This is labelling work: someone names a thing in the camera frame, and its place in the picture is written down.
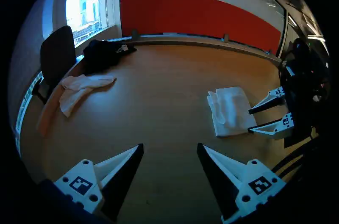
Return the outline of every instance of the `table surface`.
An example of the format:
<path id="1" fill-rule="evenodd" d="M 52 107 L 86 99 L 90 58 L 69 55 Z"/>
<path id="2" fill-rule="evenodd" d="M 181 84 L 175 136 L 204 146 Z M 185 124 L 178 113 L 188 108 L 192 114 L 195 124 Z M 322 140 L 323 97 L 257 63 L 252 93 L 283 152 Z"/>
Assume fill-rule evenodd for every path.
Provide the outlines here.
<path id="1" fill-rule="evenodd" d="M 207 92 L 240 86 L 253 106 L 280 85 L 269 61 L 209 47 L 136 46 L 105 74 L 69 118 L 58 108 L 44 139 L 42 166 L 56 180 L 82 159 L 98 163 L 138 143 L 144 157 L 118 215 L 119 223 L 218 223 L 220 210 L 196 154 L 197 143 L 237 161 L 272 168 L 294 148 L 260 135 L 216 137 Z M 257 124 L 286 108 L 255 114 Z"/>

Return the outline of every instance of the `crumpled white cloth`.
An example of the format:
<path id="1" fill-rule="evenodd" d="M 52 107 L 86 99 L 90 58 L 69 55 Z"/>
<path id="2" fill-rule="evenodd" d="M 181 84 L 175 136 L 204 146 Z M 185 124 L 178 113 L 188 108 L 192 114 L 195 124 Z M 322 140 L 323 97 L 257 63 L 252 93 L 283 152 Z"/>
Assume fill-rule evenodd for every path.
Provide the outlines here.
<path id="1" fill-rule="evenodd" d="M 75 104 L 85 94 L 91 92 L 94 88 L 111 84 L 115 77 L 109 75 L 94 75 L 86 77 L 80 75 L 78 77 L 66 77 L 61 81 L 61 85 L 65 88 L 59 102 L 60 109 L 65 116 L 69 117 Z"/>
<path id="2" fill-rule="evenodd" d="M 251 106 L 240 87 L 209 91 L 207 101 L 217 137 L 246 133 L 248 127 L 257 125 L 254 116 L 248 113 Z"/>

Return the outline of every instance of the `black chair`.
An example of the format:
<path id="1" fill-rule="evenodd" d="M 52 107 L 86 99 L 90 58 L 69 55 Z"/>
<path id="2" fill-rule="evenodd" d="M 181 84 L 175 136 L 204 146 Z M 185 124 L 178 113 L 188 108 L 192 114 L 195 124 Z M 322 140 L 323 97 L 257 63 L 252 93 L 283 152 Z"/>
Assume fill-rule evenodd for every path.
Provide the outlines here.
<path id="1" fill-rule="evenodd" d="M 38 96 L 45 104 L 53 89 L 75 63 L 72 29 L 66 25 L 53 32 L 41 45 L 40 67 L 49 87 L 47 96 L 38 94 L 40 82 L 36 83 L 32 94 Z"/>

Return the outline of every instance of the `red panel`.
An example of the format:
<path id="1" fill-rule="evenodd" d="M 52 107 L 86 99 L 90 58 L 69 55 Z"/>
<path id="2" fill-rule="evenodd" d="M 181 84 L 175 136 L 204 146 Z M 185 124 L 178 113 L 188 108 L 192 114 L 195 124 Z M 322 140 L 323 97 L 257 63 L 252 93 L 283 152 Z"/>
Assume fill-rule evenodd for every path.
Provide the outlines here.
<path id="1" fill-rule="evenodd" d="M 121 0 L 122 34 L 191 33 L 238 41 L 276 54 L 280 31 L 256 15 L 218 0 Z"/>

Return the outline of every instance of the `ceiling light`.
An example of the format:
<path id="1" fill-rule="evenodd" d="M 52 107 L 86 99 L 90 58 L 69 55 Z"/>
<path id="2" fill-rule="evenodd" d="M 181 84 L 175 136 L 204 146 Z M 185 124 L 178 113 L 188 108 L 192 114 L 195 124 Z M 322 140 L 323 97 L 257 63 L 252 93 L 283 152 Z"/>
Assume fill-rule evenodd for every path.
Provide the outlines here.
<path id="1" fill-rule="evenodd" d="M 325 41 L 323 37 L 320 36 L 307 36 L 308 39 L 313 39 L 313 40 L 319 40 L 319 41 Z"/>
<path id="2" fill-rule="evenodd" d="M 295 21 L 291 18 L 291 16 L 289 15 L 289 19 L 292 21 L 292 23 L 297 26 L 297 24 L 295 23 Z"/>

